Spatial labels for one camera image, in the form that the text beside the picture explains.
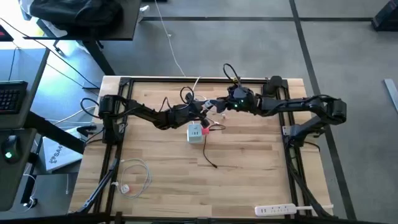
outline white power strip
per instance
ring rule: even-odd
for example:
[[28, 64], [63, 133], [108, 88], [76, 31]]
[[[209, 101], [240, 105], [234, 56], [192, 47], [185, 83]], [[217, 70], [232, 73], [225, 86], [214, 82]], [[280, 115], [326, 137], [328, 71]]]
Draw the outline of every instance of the white power strip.
[[[333, 208], [333, 205], [322, 206], [322, 208]], [[312, 206], [301, 206], [296, 207], [293, 203], [283, 205], [263, 205], [256, 206], [254, 213], [258, 217], [266, 217], [272, 215], [290, 215], [296, 214], [297, 210], [311, 210]]]

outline floor tile line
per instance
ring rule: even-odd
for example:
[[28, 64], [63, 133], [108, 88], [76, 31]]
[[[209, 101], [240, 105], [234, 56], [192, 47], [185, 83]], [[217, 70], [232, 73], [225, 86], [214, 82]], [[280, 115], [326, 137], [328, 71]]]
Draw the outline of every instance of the floor tile line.
[[[295, 1], [289, 0], [289, 3], [290, 3], [290, 7], [291, 7], [292, 14], [294, 17], [294, 23], [295, 23], [296, 30], [297, 30], [298, 40], [300, 42], [300, 46], [302, 49], [302, 53], [303, 53], [305, 65], [307, 67], [307, 72], [308, 72], [308, 76], [310, 78], [311, 86], [312, 86], [314, 95], [319, 95], [319, 94], [321, 94], [321, 92], [319, 89], [317, 77], [315, 76], [315, 71], [313, 68], [312, 61], [311, 61], [310, 52], [308, 51], [307, 43], [305, 41], [303, 29], [302, 29], [300, 18], [299, 18], [299, 13], [297, 11]], [[352, 202], [351, 196], [349, 194], [347, 182], [346, 182], [344, 172], [343, 172], [343, 167], [341, 166], [341, 161], [340, 161], [340, 158], [338, 155], [336, 143], [335, 143], [333, 133], [331, 131], [330, 126], [325, 127], [325, 137], [326, 137], [326, 142], [329, 147], [331, 161], [333, 164], [333, 168], [335, 170], [338, 187], [339, 187], [341, 198], [343, 200], [343, 205], [344, 205], [344, 208], [346, 211], [346, 216], [350, 220], [356, 220], [353, 202]]]
[[[294, 17], [273, 16], [164, 16], [163, 21], [294, 21]], [[160, 21], [159, 16], [147, 16], [143, 21]], [[371, 17], [299, 17], [304, 22], [370, 22]]]

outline black desk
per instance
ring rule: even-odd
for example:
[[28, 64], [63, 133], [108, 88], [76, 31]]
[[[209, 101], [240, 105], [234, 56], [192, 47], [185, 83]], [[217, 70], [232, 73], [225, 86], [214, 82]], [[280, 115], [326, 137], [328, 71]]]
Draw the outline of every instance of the black desk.
[[37, 25], [45, 32], [45, 36], [30, 36], [25, 39], [35, 40], [82, 40], [84, 46], [87, 48], [91, 56], [94, 58], [99, 67], [104, 71], [105, 75], [115, 75], [114, 70], [102, 54], [97, 41], [99, 40], [130, 40], [134, 36], [136, 29], [137, 18], [141, 0], [117, 0], [123, 7], [123, 21], [118, 24], [112, 32], [99, 35], [94, 39], [89, 35], [66, 35], [63, 37], [56, 37], [42, 21], [38, 21]]
[[[0, 61], [2, 63], [2, 66], [0, 66], [0, 81], [8, 80], [13, 52], [14, 49], [0, 50]], [[38, 155], [30, 153], [30, 149], [36, 133], [47, 136], [80, 153], [83, 153], [84, 150], [83, 141], [30, 111], [49, 53], [50, 51], [47, 49], [16, 50], [11, 80], [26, 81], [28, 83], [27, 93], [18, 114], [0, 116], [0, 142], [10, 134], [19, 136], [22, 157], [18, 163], [12, 165], [6, 164], [4, 159], [0, 159], [0, 182], [2, 183], [0, 187], [0, 198], [2, 200], [0, 211], [8, 210], [12, 206], [26, 163], [29, 161], [34, 167]], [[21, 203], [29, 203], [33, 186], [33, 180], [28, 179]]]

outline wooden table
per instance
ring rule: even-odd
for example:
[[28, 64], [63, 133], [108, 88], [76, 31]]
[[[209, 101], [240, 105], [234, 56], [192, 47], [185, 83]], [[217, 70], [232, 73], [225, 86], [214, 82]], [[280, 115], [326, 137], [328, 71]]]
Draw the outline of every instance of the wooden table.
[[[99, 95], [117, 94], [120, 78], [104, 77]], [[288, 79], [288, 83], [291, 98], [306, 96], [302, 79]], [[158, 110], [165, 96], [171, 105], [181, 103], [179, 91], [184, 85], [192, 86], [192, 81], [135, 82], [132, 98]], [[230, 84], [199, 83], [195, 94], [207, 98], [225, 96], [227, 86]], [[259, 93], [260, 85], [245, 86]], [[203, 157], [203, 144], [187, 142], [187, 125], [161, 131], [143, 119], [128, 117], [122, 159], [145, 160], [153, 182], [136, 199], [124, 198], [115, 192], [113, 215], [123, 212], [124, 216], [131, 217], [254, 218], [256, 205], [291, 202], [279, 117], [262, 118], [235, 111], [227, 111], [225, 119], [214, 113], [208, 116], [226, 126], [225, 130], [214, 131], [207, 137], [206, 155], [218, 169]], [[309, 112], [294, 113], [294, 116], [298, 124], [310, 119]], [[86, 147], [70, 211], [81, 207], [98, 185], [105, 147], [100, 142]], [[318, 149], [306, 144], [301, 152], [309, 189], [322, 205], [329, 205]], [[118, 180], [123, 169], [131, 164], [120, 164]], [[134, 167], [126, 172], [124, 182], [137, 192], [145, 177], [144, 168]], [[101, 211], [104, 211], [107, 196], [108, 188], [104, 190]]]

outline black bag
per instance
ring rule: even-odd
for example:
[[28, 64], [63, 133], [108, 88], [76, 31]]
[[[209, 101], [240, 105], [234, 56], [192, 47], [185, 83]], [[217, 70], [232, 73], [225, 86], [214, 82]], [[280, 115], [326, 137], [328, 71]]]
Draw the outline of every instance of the black bag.
[[115, 0], [34, 0], [32, 16], [67, 31], [87, 28], [107, 29], [120, 22], [122, 7]]

